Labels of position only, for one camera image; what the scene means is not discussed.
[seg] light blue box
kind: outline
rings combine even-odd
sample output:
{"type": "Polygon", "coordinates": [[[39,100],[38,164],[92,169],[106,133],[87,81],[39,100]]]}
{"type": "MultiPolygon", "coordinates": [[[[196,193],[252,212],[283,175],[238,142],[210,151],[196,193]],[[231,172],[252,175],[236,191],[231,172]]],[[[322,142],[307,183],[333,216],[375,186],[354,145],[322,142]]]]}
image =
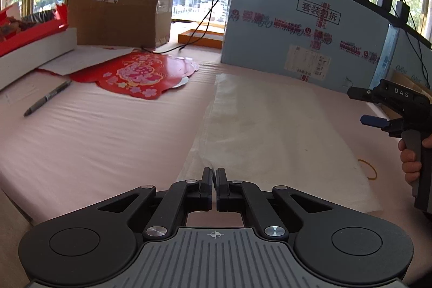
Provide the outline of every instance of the light blue box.
{"type": "Polygon", "coordinates": [[[381,58],[369,87],[376,87],[381,79],[391,80],[395,71],[427,87],[419,57],[423,57],[425,74],[430,75],[430,83],[432,80],[432,51],[430,48],[403,29],[390,26],[381,58]]]}
{"type": "Polygon", "coordinates": [[[369,87],[389,28],[375,12],[352,0],[229,0],[229,5],[223,63],[339,92],[369,87]],[[302,68],[308,65],[312,69],[302,68]]]}

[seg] crosshair marking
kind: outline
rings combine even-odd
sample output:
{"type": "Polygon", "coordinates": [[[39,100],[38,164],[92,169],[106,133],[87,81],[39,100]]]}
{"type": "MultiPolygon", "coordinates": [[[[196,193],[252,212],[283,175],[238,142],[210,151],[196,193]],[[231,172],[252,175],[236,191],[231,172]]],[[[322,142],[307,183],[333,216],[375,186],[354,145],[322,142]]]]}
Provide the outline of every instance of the crosshair marking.
{"type": "Polygon", "coordinates": [[[208,234],[208,236],[212,236],[213,238],[219,238],[220,236],[223,236],[223,234],[218,232],[218,231],[214,231],[214,232],[208,234]]]}

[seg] blue trigger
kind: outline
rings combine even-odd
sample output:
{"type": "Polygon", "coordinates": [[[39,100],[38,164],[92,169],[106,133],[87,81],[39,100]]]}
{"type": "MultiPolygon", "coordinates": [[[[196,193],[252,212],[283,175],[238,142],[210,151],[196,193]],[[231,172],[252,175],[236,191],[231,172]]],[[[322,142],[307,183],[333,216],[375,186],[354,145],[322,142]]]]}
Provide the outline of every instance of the blue trigger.
{"type": "Polygon", "coordinates": [[[378,128],[384,128],[389,126],[389,122],[387,119],[370,115],[363,115],[360,118],[360,122],[362,123],[362,125],[378,128]]]}

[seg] metal screw cap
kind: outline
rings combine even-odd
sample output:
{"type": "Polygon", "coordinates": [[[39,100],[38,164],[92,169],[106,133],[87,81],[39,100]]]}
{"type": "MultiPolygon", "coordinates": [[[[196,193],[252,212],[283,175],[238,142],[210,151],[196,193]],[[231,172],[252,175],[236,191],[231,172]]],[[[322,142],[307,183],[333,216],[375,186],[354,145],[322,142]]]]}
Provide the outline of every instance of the metal screw cap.
{"type": "Polygon", "coordinates": [[[280,237],[280,236],[283,236],[285,234],[285,230],[279,226],[269,226],[264,230],[264,233],[267,236],[280,237]]]}
{"type": "Polygon", "coordinates": [[[146,233],[152,237],[165,236],[167,232],[168,232],[167,229],[162,226],[152,226],[146,230],[146,233]]]}

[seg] brown cardboard box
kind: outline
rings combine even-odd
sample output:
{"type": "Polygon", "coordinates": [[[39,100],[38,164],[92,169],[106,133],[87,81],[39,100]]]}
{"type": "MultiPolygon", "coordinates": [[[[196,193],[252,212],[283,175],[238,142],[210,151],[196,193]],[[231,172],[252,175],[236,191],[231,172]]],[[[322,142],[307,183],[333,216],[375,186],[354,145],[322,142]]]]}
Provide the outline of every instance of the brown cardboard box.
{"type": "MultiPolygon", "coordinates": [[[[397,71],[393,73],[391,78],[392,79],[390,81],[394,83],[401,84],[402,86],[415,90],[418,93],[424,94],[425,96],[427,96],[427,98],[429,98],[429,101],[432,103],[432,90],[429,90],[428,88],[422,86],[421,84],[414,82],[408,76],[405,76],[404,74],[401,74],[400,72],[397,71]]],[[[390,119],[401,117],[398,113],[395,113],[392,109],[385,107],[384,105],[381,106],[381,110],[384,111],[384,113],[390,119]]]]}
{"type": "Polygon", "coordinates": [[[169,41],[172,0],[68,0],[78,44],[156,48],[169,41]]]}

